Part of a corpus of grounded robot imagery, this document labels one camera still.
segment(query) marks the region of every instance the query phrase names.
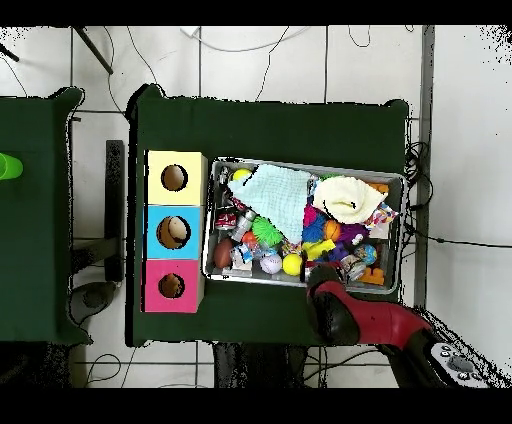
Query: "shape sorter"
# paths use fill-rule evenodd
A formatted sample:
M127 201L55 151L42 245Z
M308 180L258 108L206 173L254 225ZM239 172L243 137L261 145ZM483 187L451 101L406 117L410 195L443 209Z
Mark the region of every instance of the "shape sorter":
M204 294L200 251L208 161L199 152L145 153L141 310L195 313Z

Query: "green tabletop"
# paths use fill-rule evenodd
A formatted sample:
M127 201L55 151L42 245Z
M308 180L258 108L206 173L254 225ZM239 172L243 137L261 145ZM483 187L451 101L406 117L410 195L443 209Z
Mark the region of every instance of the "green tabletop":
M232 102L165 98L143 86L130 101L128 255L142 256L144 151L200 151L218 156L403 173L408 106ZM304 289L206 281L196 314L140 312L140 259L127 264L126 340L218 340L318 344ZM396 300L397 293L387 300Z
M66 312L71 278L67 120L77 88L0 99L0 152L23 162L0 181L0 340L87 342Z

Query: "circular hole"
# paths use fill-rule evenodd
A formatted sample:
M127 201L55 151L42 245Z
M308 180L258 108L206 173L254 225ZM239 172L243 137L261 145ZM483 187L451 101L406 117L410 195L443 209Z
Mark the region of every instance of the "circular hole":
M158 282L158 291L163 297L177 299L185 291L185 282L179 275L167 274Z
M167 249L181 249L190 239L190 226L180 216L168 216L158 225L156 238Z
M181 165L169 165L162 171L162 185L169 191L180 191L187 185L188 174Z

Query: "gray bin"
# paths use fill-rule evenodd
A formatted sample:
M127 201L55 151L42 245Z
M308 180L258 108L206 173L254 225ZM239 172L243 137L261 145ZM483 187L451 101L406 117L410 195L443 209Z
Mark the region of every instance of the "gray bin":
M208 202L206 209L205 238L202 255L202 271L206 277L213 281L237 281L242 283L256 284L274 284L290 287L305 287L305 283L299 280L299 277L293 277L286 274L283 270L277 274L269 275L265 273L259 265L259 261L253 261L252 277L226 276L222 275L222 270L215 267L213 262L213 251L220 239L228 236L228 231L217 230L215 223L215 205L221 201L221 190L218 183L220 170L227 166L232 170L247 168L253 170L256 166L267 163L271 165L307 171L311 174L322 175L327 173L336 173L347 177L359 178L368 183L387 184L389 194L385 200L393 210L400 212L390 226L390 233L387 240L387 255L381 259L381 268L384 270L384 285L367 284L360 281L351 281L347 284L347 291L359 293L389 294L398 287L398 274L400 267L399 252L402 246L403 223L405 219L405 203L407 193L407 181L399 174L385 172L358 171L354 169L328 168L312 165L298 165L292 163L261 161L253 159L233 159L218 158L212 163L210 173L210 186L208 192Z

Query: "blue box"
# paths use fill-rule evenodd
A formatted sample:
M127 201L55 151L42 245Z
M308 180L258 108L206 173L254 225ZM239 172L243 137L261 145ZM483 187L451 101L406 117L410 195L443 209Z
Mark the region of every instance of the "blue box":
M157 229L167 217L180 217L186 221L190 238L180 248L168 249L157 238ZM202 244L201 207L148 206L148 233L145 234L148 259L199 259Z

